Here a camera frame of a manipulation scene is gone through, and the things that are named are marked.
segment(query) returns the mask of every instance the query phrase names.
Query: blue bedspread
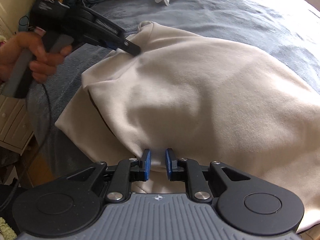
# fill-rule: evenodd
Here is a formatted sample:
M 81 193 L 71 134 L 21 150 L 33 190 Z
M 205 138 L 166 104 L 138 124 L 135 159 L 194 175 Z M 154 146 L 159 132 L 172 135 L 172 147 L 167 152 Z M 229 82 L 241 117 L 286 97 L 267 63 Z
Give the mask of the blue bedspread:
M 93 9 L 135 33 L 139 22 L 155 21 L 206 37 L 257 46 L 286 64 L 320 93 L 320 13 L 303 0 L 107 0 Z M 46 83 L 55 122 L 80 87 L 81 73 L 110 50 L 84 45 L 66 58 Z M 48 125 L 41 86 L 34 85 L 28 109 L 38 141 Z M 58 175 L 88 165 L 90 160 L 56 127 L 42 150 Z

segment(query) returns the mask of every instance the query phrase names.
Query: metal pivot screw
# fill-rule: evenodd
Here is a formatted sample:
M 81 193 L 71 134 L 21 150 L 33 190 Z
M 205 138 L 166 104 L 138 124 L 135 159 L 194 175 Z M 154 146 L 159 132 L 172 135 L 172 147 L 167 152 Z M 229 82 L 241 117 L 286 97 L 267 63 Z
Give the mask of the metal pivot screw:
M 120 192 L 110 192 L 107 198 L 110 200 L 120 200 L 123 198 L 123 195 Z
M 198 191 L 195 193 L 195 198 L 200 200 L 206 200 L 210 197 L 210 194 L 205 191 Z

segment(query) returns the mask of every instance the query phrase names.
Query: round black disc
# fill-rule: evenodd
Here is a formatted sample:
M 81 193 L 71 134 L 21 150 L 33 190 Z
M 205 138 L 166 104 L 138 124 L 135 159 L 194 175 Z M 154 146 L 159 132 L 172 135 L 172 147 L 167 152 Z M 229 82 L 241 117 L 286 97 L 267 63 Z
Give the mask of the round black disc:
M 304 207 L 294 193 L 265 182 L 250 187 L 237 181 L 218 199 L 219 215 L 232 227 L 258 236 L 274 236 L 296 230 Z
M 12 212 L 21 230 L 54 238 L 78 231 L 98 216 L 100 200 L 92 191 L 70 183 L 44 186 L 26 191 L 15 201 Z

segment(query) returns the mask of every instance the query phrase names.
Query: fuzzy fabric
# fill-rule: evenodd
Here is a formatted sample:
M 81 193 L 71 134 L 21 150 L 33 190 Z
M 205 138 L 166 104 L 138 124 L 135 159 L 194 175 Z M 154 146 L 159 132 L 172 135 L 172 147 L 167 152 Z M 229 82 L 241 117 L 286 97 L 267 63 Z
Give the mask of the fuzzy fabric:
M 1 217 L 0 217 L 0 231 L 4 237 L 4 240 L 14 240 L 17 237 L 13 229 L 9 227 L 8 224 L 5 222 L 5 220 Z

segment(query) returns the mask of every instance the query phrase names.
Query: gray gripper base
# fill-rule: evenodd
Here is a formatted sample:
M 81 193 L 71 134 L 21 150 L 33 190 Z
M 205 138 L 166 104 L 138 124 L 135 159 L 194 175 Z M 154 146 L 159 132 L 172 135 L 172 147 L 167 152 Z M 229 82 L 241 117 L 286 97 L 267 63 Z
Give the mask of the gray gripper base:
M 63 240 L 301 240 L 288 233 L 277 237 L 251 236 L 223 222 L 208 204 L 181 194 L 132 194 L 109 204 L 89 228 Z M 22 233 L 18 240 L 39 240 Z

